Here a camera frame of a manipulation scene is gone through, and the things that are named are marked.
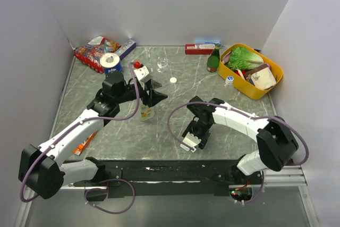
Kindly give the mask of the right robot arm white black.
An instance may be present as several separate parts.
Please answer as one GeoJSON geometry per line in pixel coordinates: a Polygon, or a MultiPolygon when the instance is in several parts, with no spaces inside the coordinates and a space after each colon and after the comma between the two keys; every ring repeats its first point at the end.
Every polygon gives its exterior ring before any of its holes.
{"type": "Polygon", "coordinates": [[[187,108],[194,119],[182,134],[184,150],[194,153],[197,148],[203,149],[214,124],[229,127],[257,143],[256,151],[240,157],[234,165],[232,177],[237,183],[245,183],[252,174],[262,170],[279,172],[299,147],[291,130],[279,117],[260,118],[218,98],[204,102],[198,96],[189,101],[187,108]]]}

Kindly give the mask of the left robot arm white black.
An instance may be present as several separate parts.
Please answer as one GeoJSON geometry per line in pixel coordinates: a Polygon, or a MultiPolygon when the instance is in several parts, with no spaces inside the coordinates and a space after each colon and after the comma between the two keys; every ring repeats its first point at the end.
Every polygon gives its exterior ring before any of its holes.
{"type": "Polygon", "coordinates": [[[66,163],[73,150],[110,121],[117,121],[120,104],[135,101],[153,107],[167,98],[154,90],[151,76],[137,69],[133,83],[114,71],[102,82],[102,88],[82,114],[56,136],[35,147],[28,145],[21,154],[19,180],[43,199],[55,195],[62,186],[88,180],[94,186],[105,179],[105,165],[93,157],[66,163]]]}

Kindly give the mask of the white bottle cap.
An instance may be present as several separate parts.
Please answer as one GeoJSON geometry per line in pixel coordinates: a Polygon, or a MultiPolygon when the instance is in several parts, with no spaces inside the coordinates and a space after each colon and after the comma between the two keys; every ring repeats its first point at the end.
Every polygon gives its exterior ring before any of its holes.
{"type": "Polygon", "coordinates": [[[176,83],[176,82],[177,82],[177,79],[176,79],[175,77],[171,77],[171,78],[170,78],[170,82],[171,82],[171,83],[176,83]]]}

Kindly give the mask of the green glass bottle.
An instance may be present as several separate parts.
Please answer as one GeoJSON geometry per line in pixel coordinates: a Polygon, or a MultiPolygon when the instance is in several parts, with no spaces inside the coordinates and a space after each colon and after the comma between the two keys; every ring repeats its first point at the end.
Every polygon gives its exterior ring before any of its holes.
{"type": "Polygon", "coordinates": [[[207,60],[207,70],[209,72],[216,72],[219,66],[221,44],[215,44],[214,50],[211,52],[207,60]]]}

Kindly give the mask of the purple white box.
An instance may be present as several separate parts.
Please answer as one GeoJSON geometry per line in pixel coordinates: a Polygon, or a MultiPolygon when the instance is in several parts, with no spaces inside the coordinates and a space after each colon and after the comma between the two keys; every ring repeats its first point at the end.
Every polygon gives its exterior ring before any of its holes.
{"type": "Polygon", "coordinates": [[[136,48],[136,46],[136,42],[132,39],[129,39],[115,53],[119,56],[120,60],[123,60],[136,48]]]}

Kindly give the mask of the red box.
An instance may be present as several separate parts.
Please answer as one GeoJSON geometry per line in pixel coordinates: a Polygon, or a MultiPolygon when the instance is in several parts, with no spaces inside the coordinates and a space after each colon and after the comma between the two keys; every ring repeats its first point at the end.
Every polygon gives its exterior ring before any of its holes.
{"type": "Polygon", "coordinates": [[[186,44],[186,55],[210,55],[215,49],[214,44],[186,44]]]}

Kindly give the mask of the blue box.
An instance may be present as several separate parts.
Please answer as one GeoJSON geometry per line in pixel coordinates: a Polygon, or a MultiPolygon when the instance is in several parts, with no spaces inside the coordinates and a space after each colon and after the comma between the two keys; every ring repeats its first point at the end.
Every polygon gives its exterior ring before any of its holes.
{"type": "Polygon", "coordinates": [[[199,38],[194,41],[194,44],[215,44],[222,46],[223,43],[219,39],[204,39],[204,38],[199,38]]]}

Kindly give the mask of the red snack bag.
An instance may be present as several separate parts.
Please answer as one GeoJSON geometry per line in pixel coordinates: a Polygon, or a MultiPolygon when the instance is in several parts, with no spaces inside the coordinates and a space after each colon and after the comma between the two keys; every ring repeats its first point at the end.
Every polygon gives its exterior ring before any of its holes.
{"type": "Polygon", "coordinates": [[[88,65],[98,73],[103,73],[100,59],[105,53],[114,53],[121,47],[121,44],[111,41],[106,37],[98,36],[86,45],[75,49],[74,56],[82,63],[88,65]]]}

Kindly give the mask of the purple onion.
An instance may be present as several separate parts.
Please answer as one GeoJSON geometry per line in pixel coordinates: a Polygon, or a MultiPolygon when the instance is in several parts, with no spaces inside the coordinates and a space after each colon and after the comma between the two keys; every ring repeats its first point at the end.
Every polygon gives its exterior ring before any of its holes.
{"type": "Polygon", "coordinates": [[[223,63],[224,65],[227,65],[227,64],[228,64],[228,62],[229,62],[229,60],[230,60],[231,54],[232,54],[232,52],[229,52],[229,53],[227,53],[227,54],[222,58],[222,63],[223,63]]]}

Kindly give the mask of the electronics board with leds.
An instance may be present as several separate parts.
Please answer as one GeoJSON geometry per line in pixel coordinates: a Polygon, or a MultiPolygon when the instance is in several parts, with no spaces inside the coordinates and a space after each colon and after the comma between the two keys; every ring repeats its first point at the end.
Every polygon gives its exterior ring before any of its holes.
{"type": "Polygon", "coordinates": [[[239,188],[230,188],[229,195],[233,203],[244,204],[246,201],[250,201],[253,197],[253,190],[248,185],[244,185],[239,188]]]}

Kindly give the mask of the green lettuce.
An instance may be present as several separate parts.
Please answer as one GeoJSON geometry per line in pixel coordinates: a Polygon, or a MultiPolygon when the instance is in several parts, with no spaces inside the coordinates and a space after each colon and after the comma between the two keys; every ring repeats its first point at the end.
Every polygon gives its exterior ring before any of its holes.
{"type": "Polygon", "coordinates": [[[261,56],[245,47],[233,48],[227,67],[231,70],[252,70],[264,64],[261,56]]]}

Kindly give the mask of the beige paper carton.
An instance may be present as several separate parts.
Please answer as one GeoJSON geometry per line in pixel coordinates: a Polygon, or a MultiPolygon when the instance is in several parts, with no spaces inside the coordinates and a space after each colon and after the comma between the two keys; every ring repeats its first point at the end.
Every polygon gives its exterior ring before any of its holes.
{"type": "Polygon", "coordinates": [[[270,65],[267,63],[246,72],[244,77],[246,81],[260,90],[267,90],[276,85],[276,79],[273,76],[270,65]]]}

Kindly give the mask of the orange snack box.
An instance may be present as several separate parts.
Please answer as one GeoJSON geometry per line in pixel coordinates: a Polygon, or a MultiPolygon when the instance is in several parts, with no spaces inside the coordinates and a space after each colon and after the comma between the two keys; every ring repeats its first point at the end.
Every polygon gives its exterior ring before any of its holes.
{"type": "Polygon", "coordinates": [[[80,156],[82,152],[88,147],[90,142],[93,140],[93,138],[96,136],[97,131],[91,134],[86,140],[84,140],[81,144],[78,145],[78,147],[73,151],[74,155],[80,156]]]}

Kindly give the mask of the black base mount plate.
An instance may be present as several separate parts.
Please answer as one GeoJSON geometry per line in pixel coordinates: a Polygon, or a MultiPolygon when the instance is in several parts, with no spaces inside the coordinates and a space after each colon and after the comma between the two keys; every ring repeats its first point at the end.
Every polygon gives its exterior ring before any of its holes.
{"type": "Polygon", "coordinates": [[[131,195],[206,195],[229,196],[232,186],[258,185],[260,172],[243,176],[234,171],[235,160],[106,160],[99,181],[78,181],[76,187],[108,188],[109,198],[131,195]]]}

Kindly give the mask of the aluminium rail frame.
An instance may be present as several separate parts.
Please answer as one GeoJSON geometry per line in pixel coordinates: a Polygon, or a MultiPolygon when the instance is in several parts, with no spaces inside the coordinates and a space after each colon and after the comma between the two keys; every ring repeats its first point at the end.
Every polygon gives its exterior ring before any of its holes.
{"type": "MultiPolygon", "coordinates": [[[[272,170],[262,170],[259,171],[262,176],[262,182],[258,185],[252,185],[252,184],[244,184],[248,185],[248,187],[285,187],[285,186],[305,186],[306,181],[304,174],[302,172],[301,167],[299,166],[286,166],[281,171],[275,172],[272,170]]],[[[242,186],[232,186],[231,188],[239,188],[242,186]]],[[[85,192],[92,191],[93,195],[88,196],[91,202],[93,201],[100,201],[103,200],[105,196],[108,197],[108,188],[102,188],[102,187],[76,187],[74,186],[74,183],[70,183],[68,185],[62,186],[60,190],[62,189],[82,189],[85,192]]]]}

